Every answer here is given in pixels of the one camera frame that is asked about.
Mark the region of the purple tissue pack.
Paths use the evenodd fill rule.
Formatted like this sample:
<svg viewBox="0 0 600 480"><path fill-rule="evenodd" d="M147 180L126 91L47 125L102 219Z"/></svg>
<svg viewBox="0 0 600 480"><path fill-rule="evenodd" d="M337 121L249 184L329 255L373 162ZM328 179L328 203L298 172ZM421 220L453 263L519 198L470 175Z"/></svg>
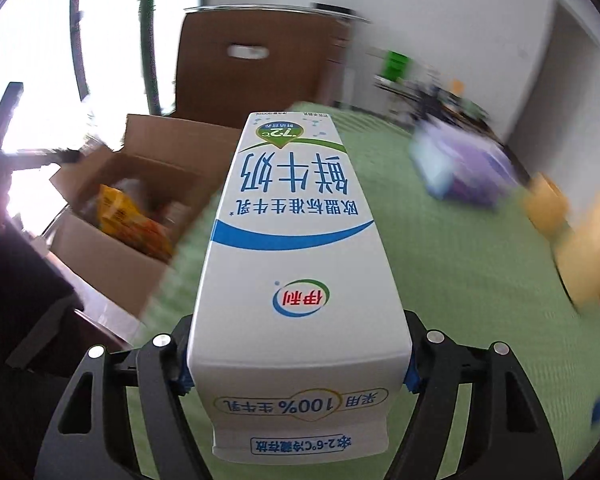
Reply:
<svg viewBox="0 0 600 480"><path fill-rule="evenodd" d="M495 141L437 118L416 127L410 155L428 193L438 200L494 208L519 186Z"/></svg>

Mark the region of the yellow thermos jug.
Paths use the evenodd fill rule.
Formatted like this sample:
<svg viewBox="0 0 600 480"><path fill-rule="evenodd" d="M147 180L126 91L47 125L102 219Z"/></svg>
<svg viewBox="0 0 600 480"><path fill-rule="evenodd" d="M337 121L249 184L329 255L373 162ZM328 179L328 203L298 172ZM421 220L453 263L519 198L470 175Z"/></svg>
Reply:
<svg viewBox="0 0 600 480"><path fill-rule="evenodd" d="M600 195L580 226L559 242L554 260L576 308L600 300Z"/></svg>

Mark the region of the blue bottle cap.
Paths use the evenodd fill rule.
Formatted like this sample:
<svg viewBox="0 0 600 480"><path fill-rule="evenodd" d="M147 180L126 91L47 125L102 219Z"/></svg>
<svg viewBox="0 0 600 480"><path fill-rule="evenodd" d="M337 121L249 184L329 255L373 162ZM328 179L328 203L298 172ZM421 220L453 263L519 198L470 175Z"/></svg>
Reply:
<svg viewBox="0 0 600 480"><path fill-rule="evenodd" d="M591 412L591 427L600 426L600 396L595 400Z"/></svg>

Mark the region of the cardboard box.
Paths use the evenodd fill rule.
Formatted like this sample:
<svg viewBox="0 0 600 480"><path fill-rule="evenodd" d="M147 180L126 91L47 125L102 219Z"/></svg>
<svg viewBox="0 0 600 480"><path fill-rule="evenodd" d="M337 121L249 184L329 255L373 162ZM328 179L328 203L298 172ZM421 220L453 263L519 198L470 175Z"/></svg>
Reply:
<svg viewBox="0 0 600 480"><path fill-rule="evenodd" d="M223 184L238 139L233 128L129 116L120 150L99 144L50 179L69 207L50 249L141 316L181 237Z"/></svg>

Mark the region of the low side table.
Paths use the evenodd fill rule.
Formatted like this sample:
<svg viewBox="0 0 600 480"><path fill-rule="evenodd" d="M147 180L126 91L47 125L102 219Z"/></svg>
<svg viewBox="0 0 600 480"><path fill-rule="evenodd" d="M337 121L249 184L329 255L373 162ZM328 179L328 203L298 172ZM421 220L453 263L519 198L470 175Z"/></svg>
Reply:
<svg viewBox="0 0 600 480"><path fill-rule="evenodd" d="M493 131L486 123L486 111L462 96L463 90L446 90L440 86L438 73L427 70L423 80L408 80L414 61L394 51L387 51L375 86L395 100L407 102L413 122L430 117L448 124L490 136Z"/></svg>

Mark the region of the green checkered tablecloth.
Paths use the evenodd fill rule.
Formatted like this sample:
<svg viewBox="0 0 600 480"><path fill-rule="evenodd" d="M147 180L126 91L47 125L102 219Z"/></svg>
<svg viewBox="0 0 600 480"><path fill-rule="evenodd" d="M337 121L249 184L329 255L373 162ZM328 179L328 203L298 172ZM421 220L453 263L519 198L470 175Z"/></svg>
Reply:
<svg viewBox="0 0 600 480"><path fill-rule="evenodd" d="M411 136L363 113L299 102L291 110L332 116L372 208L402 304L458 344L505 341L546 414L566 478L600 440L591 412L600 396L600 306L574 310L550 244L529 222L522 193L498 209L440 202L411 164ZM189 228L132 339L141 346L193 312L219 195ZM389 415L390 446L380 455L304 467L237 465L211 454L211 425L196 393L182 399L190 428L215 479L382 479L410 420L416 396L400 393Z"/></svg>

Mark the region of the yellow round cup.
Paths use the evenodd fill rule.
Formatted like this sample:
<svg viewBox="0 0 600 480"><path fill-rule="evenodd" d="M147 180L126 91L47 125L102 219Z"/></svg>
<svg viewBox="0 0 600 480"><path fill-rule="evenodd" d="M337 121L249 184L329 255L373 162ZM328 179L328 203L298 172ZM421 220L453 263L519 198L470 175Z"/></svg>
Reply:
<svg viewBox="0 0 600 480"><path fill-rule="evenodd" d="M532 226L550 240L566 222L569 200L553 180L539 172L529 181L522 206Z"/></svg>

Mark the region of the yellow snack bag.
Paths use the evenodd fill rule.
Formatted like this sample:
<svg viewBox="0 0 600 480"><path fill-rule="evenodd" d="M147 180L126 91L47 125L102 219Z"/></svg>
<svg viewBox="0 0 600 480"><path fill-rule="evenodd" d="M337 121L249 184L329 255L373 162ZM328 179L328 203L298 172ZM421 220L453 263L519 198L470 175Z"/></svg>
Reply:
<svg viewBox="0 0 600 480"><path fill-rule="evenodd" d="M163 262L172 257L173 245L166 227L146 217L125 192L102 184L97 220L102 232L145 256Z"/></svg>

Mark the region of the white milk carton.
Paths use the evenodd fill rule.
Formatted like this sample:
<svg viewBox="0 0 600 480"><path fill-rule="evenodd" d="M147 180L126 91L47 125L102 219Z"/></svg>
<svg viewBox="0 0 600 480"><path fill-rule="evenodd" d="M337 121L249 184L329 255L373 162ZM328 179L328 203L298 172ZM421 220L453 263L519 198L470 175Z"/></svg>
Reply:
<svg viewBox="0 0 600 480"><path fill-rule="evenodd" d="M213 220L187 351L221 460L302 465L388 448L412 338L328 115L247 118Z"/></svg>

